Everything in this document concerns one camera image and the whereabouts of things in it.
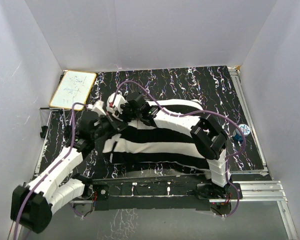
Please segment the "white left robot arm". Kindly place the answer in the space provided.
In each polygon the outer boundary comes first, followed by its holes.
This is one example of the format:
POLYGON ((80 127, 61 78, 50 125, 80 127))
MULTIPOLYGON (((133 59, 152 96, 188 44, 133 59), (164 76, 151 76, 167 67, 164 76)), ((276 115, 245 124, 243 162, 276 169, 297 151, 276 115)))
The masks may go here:
POLYGON ((127 126, 127 121, 108 112, 97 115, 87 111, 79 124, 72 116, 68 144, 41 174, 12 193, 10 218, 15 222, 14 232, 23 226, 39 234, 64 205, 79 197, 87 200, 93 196, 92 179, 77 173, 66 183, 63 181, 95 149, 97 140, 118 134, 127 126))

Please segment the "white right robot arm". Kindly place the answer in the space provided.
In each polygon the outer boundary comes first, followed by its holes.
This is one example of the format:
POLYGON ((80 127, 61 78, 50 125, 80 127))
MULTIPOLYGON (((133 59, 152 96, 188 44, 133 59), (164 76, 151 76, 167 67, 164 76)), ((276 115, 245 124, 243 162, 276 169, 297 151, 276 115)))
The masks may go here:
POLYGON ((127 123, 107 139, 103 153, 112 164, 176 163, 205 171, 213 194, 223 199, 231 192, 226 169, 228 136, 197 99, 146 100, 133 92, 111 94, 106 109, 127 123))

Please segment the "black white striped pillowcase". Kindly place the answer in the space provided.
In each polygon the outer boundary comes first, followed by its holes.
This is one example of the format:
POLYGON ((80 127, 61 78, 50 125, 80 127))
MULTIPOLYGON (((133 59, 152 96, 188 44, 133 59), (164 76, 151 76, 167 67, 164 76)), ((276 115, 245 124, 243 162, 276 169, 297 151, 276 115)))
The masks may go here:
POLYGON ((102 153, 111 164, 169 163, 202 171, 209 169, 190 136, 147 126, 140 120, 132 120, 122 132, 108 138, 102 153))

